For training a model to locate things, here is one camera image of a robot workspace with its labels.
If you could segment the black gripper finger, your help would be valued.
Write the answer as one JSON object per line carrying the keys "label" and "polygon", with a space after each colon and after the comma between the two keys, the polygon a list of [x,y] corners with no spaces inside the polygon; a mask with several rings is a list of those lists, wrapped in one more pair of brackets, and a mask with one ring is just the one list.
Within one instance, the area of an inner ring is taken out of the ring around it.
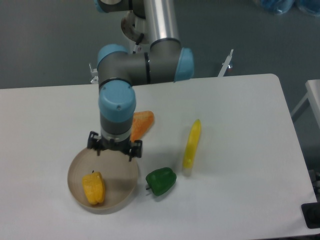
{"label": "black gripper finger", "polygon": [[100,156],[102,150],[101,136],[97,132],[90,131],[87,140],[87,149],[95,150],[97,156]]}
{"label": "black gripper finger", "polygon": [[143,141],[138,139],[130,143],[129,162],[134,158],[141,158],[143,153]]}

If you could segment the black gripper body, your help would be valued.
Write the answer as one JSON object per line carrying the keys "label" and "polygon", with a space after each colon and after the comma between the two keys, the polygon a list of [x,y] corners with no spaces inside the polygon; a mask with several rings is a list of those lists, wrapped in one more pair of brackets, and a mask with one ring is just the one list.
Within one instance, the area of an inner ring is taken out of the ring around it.
{"label": "black gripper body", "polygon": [[130,137],[127,137],[123,141],[116,142],[115,140],[107,140],[103,136],[101,136],[101,139],[99,140],[99,150],[105,151],[105,150],[111,150],[111,151],[119,151],[122,153],[128,153],[131,149],[131,141]]}

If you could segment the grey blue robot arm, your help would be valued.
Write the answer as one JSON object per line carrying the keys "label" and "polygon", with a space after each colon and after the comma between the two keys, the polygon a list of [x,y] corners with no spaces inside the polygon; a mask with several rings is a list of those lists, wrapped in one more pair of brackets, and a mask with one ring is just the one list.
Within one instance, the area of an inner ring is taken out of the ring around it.
{"label": "grey blue robot arm", "polygon": [[145,20],[146,31],[132,41],[148,44],[149,51],[128,51],[119,44],[99,50],[96,77],[100,133],[90,132],[87,148],[140,158],[143,142],[131,140],[136,108],[133,87],[191,79],[195,70],[193,52],[181,45],[171,0],[97,0],[95,6],[104,13],[126,11]]}

